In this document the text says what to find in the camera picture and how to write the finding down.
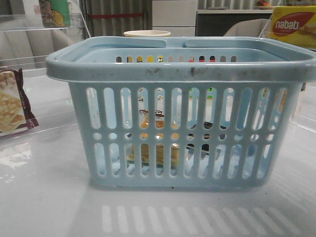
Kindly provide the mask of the beige chair back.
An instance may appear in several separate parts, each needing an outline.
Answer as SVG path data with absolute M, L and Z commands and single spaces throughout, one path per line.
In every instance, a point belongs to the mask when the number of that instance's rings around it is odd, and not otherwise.
M 224 34 L 225 37 L 261 37 L 270 30 L 270 19 L 254 19 L 234 24 Z

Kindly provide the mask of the clear acrylic shelf left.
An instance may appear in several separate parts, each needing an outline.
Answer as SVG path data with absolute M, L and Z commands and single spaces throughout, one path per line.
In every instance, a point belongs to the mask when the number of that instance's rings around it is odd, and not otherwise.
M 40 15 L 2 15 L 0 69 L 45 68 L 47 55 L 90 37 L 81 13 L 71 13 L 70 23 L 46 27 Z

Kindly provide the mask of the packaged bread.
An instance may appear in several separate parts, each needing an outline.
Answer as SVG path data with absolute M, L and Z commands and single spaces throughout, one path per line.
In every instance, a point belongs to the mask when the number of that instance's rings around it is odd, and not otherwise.
M 143 120 L 140 123 L 141 128 L 148 128 L 149 127 L 149 112 L 147 109 L 139 110 L 139 114 L 143 116 Z M 155 127 L 158 129 L 165 128 L 165 121 L 164 121 L 164 114 L 161 110 L 155 110 Z M 171 145 L 171 167 L 177 167 L 179 165 L 179 145 L 177 143 L 172 143 Z M 164 146 L 163 144 L 156 145 L 156 164 L 157 165 L 164 165 Z M 127 160 L 134 161 L 134 146 L 131 145 L 129 151 L 127 152 Z M 148 144 L 141 145 L 141 162 L 143 164 L 150 164 L 150 151 Z

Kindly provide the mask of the yellow nabati wafer box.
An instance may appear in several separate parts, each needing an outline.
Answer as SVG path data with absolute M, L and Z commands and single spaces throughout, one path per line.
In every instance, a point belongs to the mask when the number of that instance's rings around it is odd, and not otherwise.
M 266 37 L 296 46 L 316 48 L 316 7 L 278 6 L 273 9 Z

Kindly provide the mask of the green cartoon snack package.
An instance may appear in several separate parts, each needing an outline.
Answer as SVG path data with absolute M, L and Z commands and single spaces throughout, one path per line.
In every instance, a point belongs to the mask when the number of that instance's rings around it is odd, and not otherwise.
M 70 26 L 70 13 L 66 0 L 39 0 L 42 23 L 45 27 Z

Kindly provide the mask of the brown cracker package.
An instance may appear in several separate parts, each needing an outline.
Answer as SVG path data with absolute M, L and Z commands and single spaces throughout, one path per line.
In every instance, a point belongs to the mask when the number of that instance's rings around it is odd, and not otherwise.
M 23 71 L 0 72 L 0 136 L 23 133 L 39 126 L 24 91 Z

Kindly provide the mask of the light blue plastic basket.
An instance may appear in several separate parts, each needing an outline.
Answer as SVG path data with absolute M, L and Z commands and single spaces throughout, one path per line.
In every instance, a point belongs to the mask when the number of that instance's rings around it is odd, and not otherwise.
M 316 79 L 314 51 L 250 37 L 94 37 L 50 54 L 46 66 L 50 78 L 69 85 L 90 176 L 102 186 L 260 187 L 303 84 Z M 140 127 L 141 109 L 148 128 Z M 165 128 L 155 127 L 155 110 Z M 180 147 L 177 167 L 172 143 Z M 150 164 L 141 162 L 142 144 Z M 164 165 L 156 164 L 157 144 Z M 203 144 L 210 152 L 201 159 Z M 131 145 L 134 161 L 127 160 Z

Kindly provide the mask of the white drawer cabinet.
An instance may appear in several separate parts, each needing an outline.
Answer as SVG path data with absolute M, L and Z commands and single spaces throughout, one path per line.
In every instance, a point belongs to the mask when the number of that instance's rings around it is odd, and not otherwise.
M 197 0 L 154 0 L 153 30 L 169 31 L 172 37 L 194 37 L 197 9 Z

